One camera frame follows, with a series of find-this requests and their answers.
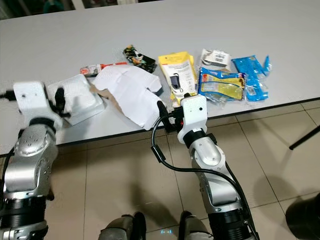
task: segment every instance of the tile floor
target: tile floor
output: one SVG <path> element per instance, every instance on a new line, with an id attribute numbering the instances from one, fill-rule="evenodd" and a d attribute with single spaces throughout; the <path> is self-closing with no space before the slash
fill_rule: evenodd
<path id="1" fill-rule="evenodd" d="M 320 191 L 320 134 L 288 149 L 319 124 L 319 101 L 208 122 L 262 240 L 295 240 L 285 221 L 287 207 Z M 147 132 L 61 148 L 52 170 L 55 200 L 46 210 L 46 239 L 95 240 L 111 220 L 135 211 L 146 215 L 149 240 L 176 239 L 182 210 L 209 227 L 196 176 L 160 165 L 149 137 Z M 159 131 L 156 141 L 169 163 L 191 165 L 176 134 Z"/>

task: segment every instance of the black table leg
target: black table leg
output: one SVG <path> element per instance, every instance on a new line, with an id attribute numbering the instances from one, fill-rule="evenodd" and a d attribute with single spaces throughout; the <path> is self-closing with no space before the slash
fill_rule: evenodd
<path id="1" fill-rule="evenodd" d="M 300 138 L 298 141 L 296 141 L 294 144 L 292 144 L 289 149 L 293 150 L 296 147 L 298 147 L 300 144 L 304 143 L 305 141 L 307 141 L 309 138 L 313 137 L 314 135 L 316 135 L 318 132 L 320 132 L 320 125 L 317 126 L 315 129 L 313 129 L 311 132 L 309 132 L 307 135 L 303 136 L 302 138 Z"/>

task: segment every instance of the white paper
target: white paper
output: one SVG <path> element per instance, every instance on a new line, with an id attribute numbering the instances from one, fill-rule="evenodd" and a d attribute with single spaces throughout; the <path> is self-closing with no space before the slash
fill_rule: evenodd
<path id="1" fill-rule="evenodd" d="M 157 101 L 161 99 L 151 92 L 160 90 L 159 77 L 139 67 L 107 66 L 92 84 L 101 91 L 108 89 L 124 115 L 146 130 L 152 128 L 159 117 Z"/>

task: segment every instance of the black cable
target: black cable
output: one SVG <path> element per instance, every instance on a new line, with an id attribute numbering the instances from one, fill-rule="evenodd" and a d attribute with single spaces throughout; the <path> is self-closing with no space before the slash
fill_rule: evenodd
<path id="1" fill-rule="evenodd" d="M 4 187 L 5 187 L 5 175 L 6 175 L 6 170 L 9 164 L 10 157 L 14 154 L 15 147 L 13 147 L 10 152 L 7 154 L 5 160 L 4 160 L 4 165 L 3 165 L 3 170 L 2 170 L 2 178 L 1 178 L 1 185 L 0 185 L 0 210 L 3 208 L 3 202 L 4 202 Z"/>
<path id="2" fill-rule="evenodd" d="M 156 148 L 156 144 L 155 144 L 156 130 L 157 130 L 160 122 L 165 118 L 167 118 L 167 116 L 160 117 L 154 124 L 154 127 L 152 129 L 152 134 L 151 134 L 151 146 L 153 148 Z M 175 167 L 175 166 L 170 165 L 169 163 L 167 163 L 165 160 L 163 160 L 161 158 L 158 158 L 158 160 L 164 166 L 166 166 L 167 168 L 169 168 L 169 169 L 171 169 L 173 171 L 185 172 L 185 173 L 191 173 L 191 172 L 192 173 L 208 173 L 208 174 L 213 174 L 213 175 L 219 176 L 219 177 L 225 179 L 226 181 L 228 181 L 233 186 L 233 188 L 237 191 L 237 193 L 239 194 L 241 205 L 242 205 L 242 207 L 244 207 L 244 209 L 245 209 L 245 211 L 247 213 L 247 217 L 248 217 L 248 219 L 250 221 L 250 222 L 248 222 L 249 228 L 252 231 L 252 234 L 254 235 L 255 239 L 259 240 L 259 238 L 258 238 L 258 236 L 256 234 L 256 228 L 255 228 L 255 225 L 254 225 L 254 222 L 253 222 L 253 218 L 252 218 L 252 215 L 251 215 L 251 212 L 250 212 L 250 207 L 249 207 L 249 204 L 247 202 L 245 193 L 244 193 L 240 183 L 238 182 L 236 176 L 231 171 L 231 169 L 230 169 L 229 165 L 227 164 L 227 162 L 225 163 L 226 168 L 230 172 L 230 175 L 232 176 L 234 181 L 231 178 L 229 178 L 228 176 L 224 175 L 223 173 L 218 172 L 218 171 L 214 171 L 214 170 L 211 170 L 211 169 Z"/>

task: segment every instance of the blue package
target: blue package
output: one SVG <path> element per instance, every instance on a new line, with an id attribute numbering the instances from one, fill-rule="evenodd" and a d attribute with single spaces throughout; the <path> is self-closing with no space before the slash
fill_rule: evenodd
<path id="1" fill-rule="evenodd" d="M 261 79 L 270 72 L 271 65 L 269 56 L 265 59 L 264 67 L 261 66 L 255 55 L 232 59 L 239 73 L 246 76 L 246 98 L 255 102 L 268 98 L 268 92 L 262 89 Z"/>

